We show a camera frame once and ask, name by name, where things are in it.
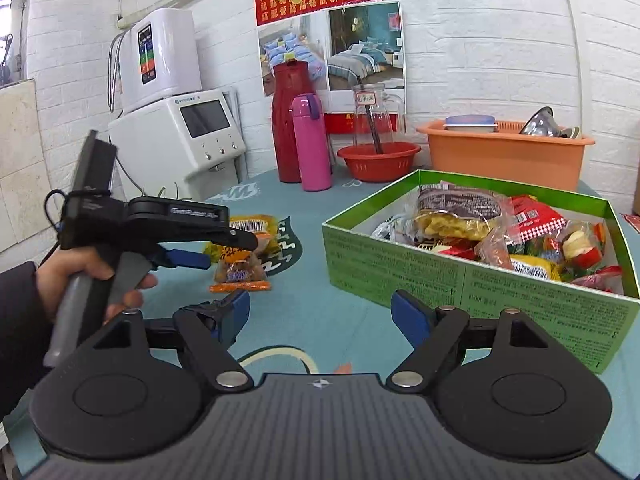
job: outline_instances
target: bed picture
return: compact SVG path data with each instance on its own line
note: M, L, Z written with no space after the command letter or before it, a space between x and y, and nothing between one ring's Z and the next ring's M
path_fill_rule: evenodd
M306 61L314 90L326 90L326 65L322 42L311 30L309 16L300 16L258 28L260 67L264 95L275 91L274 67L295 59Z
M396 22L389 19L393 14ZM330 90L349 90L359 81L404 88L404 55L397 3L344 7L329 11Z

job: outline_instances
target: pink water bottle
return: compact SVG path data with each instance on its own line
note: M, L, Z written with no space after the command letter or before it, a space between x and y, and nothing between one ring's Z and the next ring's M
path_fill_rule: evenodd
M291 103L302 189L322 191L331 187L331 163L327 147L322 103L315 94L302 94Z

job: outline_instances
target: green cardboard box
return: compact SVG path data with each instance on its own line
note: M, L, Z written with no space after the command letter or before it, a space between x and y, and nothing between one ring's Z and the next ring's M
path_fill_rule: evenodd
M605 259L623 268L622 290L610 294L530 278L369 236L385 219L403 211L407 194L443 180L506 196L531 194L566 218L604 220ZM640 306L638 280L620 224L609 202L593 196L417 170L327 220L322 235L332 285L387 307L393 292L404 288L429 306L452 304L472 317L497 318L504 308L519 308L596 373L613 358Z

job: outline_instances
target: black jacket sleeve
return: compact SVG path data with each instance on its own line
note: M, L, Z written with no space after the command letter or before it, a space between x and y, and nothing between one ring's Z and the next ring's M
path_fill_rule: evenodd
M52 324L38 295L35 265L0 274L0 420L44 376Z

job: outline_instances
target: white machine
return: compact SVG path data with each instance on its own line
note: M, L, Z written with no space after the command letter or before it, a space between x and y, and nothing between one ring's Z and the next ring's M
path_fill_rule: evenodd
M122 111L202 90L193 13L154 10L122 38L118 50Z
M238 184L234 160L246 147L220 89L148 104L113 121L109 135L127 200L144 190L201 202Z

